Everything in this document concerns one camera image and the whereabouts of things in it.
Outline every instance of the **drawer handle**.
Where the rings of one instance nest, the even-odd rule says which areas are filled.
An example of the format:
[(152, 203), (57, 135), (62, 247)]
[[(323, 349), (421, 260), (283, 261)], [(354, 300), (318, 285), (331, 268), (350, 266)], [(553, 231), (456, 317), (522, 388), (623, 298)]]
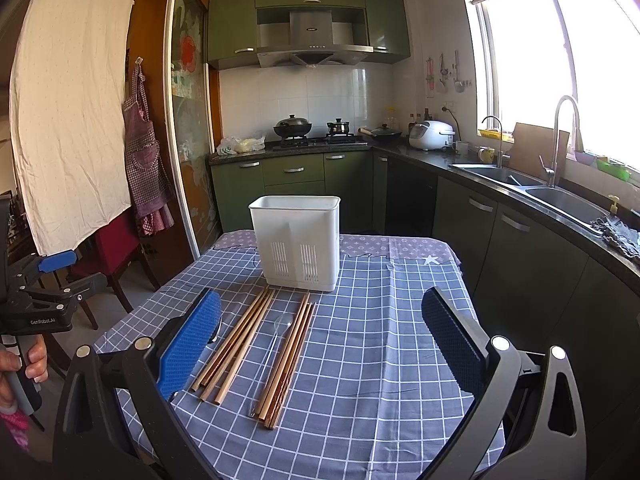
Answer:
[(484, 204), (481, 204), (481, 203), (479, 203), (479, 202), (476, 202), (476, 201), (475, 201), (473, 198), (471, 198), (471, 197), (469, 197), (469, 203), (470, 203), (473, 207), (475, 207), (475, 208), (479, 209), (480, 211), (487, 211), (488, 213), (490, 213), (491, 211), (493, 211), (493, 210), (494, 210), (494, 208), (493, 208), (493, 207), (491, 207), (490, 205), (484, 205)]
[(511, 218), (509, 218), (507, 215), (502, 215), (502, 221), (505, 224), (510, 225), (514, 229), (517, 229), (518, 231), (522, 231), (524, 233), (528, 233), (531, 229), (531, 227), (529, 227), (528, 225), (518, 224), (515, 220), (511, 220)]

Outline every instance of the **cutting board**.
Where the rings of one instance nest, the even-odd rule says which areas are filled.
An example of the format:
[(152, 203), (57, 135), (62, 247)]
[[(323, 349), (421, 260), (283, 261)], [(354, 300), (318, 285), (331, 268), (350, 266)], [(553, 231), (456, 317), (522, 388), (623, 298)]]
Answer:
[[(545, 161), (545, 166), (551, 168), (553, 159), (553, 138), (552, 128), (535, 126), (534, 124), (516, 123), (513, 129), (513, 147), (509, 150), (508, 166), (512, 170), (520, 171), (537, 178), (544, 178), (542, 167), (540, 166), (539, 155)], [(558, 173), (564, 171), (566, 160), (566, 149), (569, 142), (569, 133), (560, 130), (560, 141), (558, 147)]]

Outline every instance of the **floor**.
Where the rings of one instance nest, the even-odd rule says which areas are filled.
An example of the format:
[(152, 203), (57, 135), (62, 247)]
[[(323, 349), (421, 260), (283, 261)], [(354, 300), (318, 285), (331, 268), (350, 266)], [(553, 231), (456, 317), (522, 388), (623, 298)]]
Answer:
[[(44, 283), (47, 288), (58, 288), (53, 276), (45, 276)], [(134, 308), (154, 293), (151, 283), (137, 262), (130, 264), (124, 272), (120, 279), (120, 285)], [(79, 346), (94, 343), (98, 337), (126, 315), (124, 308), (110, 288), (106, 292), (90, 298), (88, 303), (98, 322), (98, 330), (92, 329), (86, 315), (81, 308), (78, 308), (73, 316), (73, 328), (69, 332), (55, 335), (62, 348), (70, 356), (76, 352)], [(34, 424), (31, 424), (28, 431), (31, 454), (39, 460), (51, 460), (56, 411), (62, 385), (62, 378), (49, 368), (49, 381), (42, 385), (42, 407), (36, 413), (45, 432), (41, 432)]]

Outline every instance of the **chair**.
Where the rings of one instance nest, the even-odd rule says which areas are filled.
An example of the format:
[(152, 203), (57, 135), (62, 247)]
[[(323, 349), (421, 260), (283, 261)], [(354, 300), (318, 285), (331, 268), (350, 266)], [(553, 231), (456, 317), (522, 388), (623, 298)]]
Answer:
[[(78, 280), (101, 272), (107, 277), (107, 283), (113, 289), (115, 295), (127, 312), (133, 308), (122, 290), (118, 280), (133, 260), (139, 260), (149, 281), (155, 290), (160, 288), (158, 279), (153, 274), (142, 245), (136, 233), (136, 227), (132, 218), (131, 209), (127, 209), (116, 216), (109, 224), (101, 227), (94, 233), (95, 249), (82, 256), (82, 258), (69, 268), (69, 281)], [(82, 309), (89, 317), (94, 330), (98, 330), (94, 315), (85, 301), (81, 301)]]

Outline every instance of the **rice cooker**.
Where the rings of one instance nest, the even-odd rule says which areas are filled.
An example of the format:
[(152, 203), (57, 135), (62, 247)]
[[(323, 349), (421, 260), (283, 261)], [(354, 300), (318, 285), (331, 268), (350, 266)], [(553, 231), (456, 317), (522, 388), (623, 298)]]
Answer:
[(441, 150), (453, 147), (453, 128), (441, 121), (415, 123), (409, 132), (409, 144), (419, 150)]

